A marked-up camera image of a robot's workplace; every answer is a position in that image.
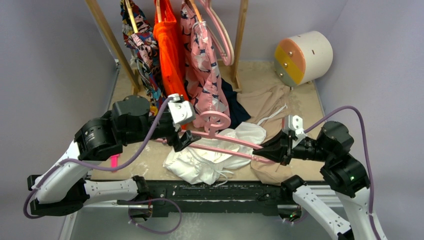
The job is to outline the white shorts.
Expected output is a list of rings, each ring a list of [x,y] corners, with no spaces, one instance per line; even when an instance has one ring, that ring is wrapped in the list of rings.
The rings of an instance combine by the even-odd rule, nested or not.
[[[251,159],[236,156],[231,153],[244,154],[248,157],[253,155],[253,148],[240,144],[245,141],[251,144],[261,144],[266,139],[267,131],[261,124],[273,119],[287,106],[283,105],[276,112],[261,119],[258,124],[241,122],[235,129],[226,128],[215,134],[215,136],[225,139],[202,137],[195,145],[217,148],[226,151],[225,153],[187,147],[182,151],[171,150],[163,162],[163,167],[189,184],[205,183],[212,185],[220,177],[226,181],[232,170],[242,168],[251,163]]]

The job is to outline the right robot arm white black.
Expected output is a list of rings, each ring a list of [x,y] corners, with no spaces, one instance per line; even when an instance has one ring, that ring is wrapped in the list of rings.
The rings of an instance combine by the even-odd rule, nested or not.
[[[293,140],[299,140],[299,144],[294,145]],[[292,159],[323,162],[320,173],[340,200],[347,219],[334,212],[298,175],[281,183],[282,200],[300,205],[333,240],[384,240],[386,236],[372,209],[371,176],[350,154],[353,143],[345,125],[328,121],[316,139],[300,140],[294,130],[282,131],[253,154],[283,166]]]

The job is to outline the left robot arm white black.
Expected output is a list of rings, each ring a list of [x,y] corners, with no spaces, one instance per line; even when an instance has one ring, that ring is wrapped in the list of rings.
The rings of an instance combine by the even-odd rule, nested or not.
[[[29,219],[66,216],[82,207],[123,201],[142,205],[152,199],[146,180],[133,176],[120,181],[92,181],[91,170],[101,170],[101,162],[121,154],[127,145],[140,143],[144,149],[150,140],[163,139],[176,152],[198,140],[182,126],[196,117],[193,105],[179,94],[170,95],[156,116],[150,114],[150,102],[130,95],[113,104],[104,115],[89,120],[74,136],[66,152],[44,174],[30,175],[30,191],[23,206]]]

